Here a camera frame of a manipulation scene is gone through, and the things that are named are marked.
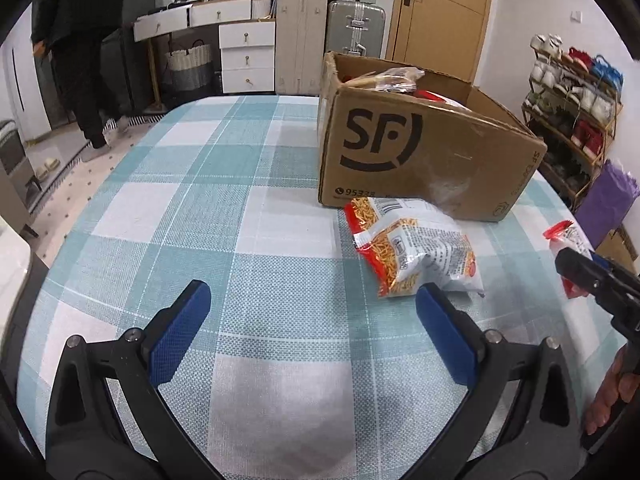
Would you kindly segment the person's right hand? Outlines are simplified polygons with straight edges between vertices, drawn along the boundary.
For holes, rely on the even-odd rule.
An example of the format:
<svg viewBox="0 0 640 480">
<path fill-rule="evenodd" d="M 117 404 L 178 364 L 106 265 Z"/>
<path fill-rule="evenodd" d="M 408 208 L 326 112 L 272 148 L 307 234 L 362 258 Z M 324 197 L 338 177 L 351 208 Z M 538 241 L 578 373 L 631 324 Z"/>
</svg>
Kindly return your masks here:
<svg viewBox="0 0 640 480">
<path fill-rule="evenodd" d="M 639 376 L 622 373 L 627 346 L 617 351 L 615 360 L 605 374 L 600 388 L 585 414 L 585 432 L 588 436 L 602 428 L 610 419 L 618 400 L 629 403 L 639 387 Z"/>
</svg>

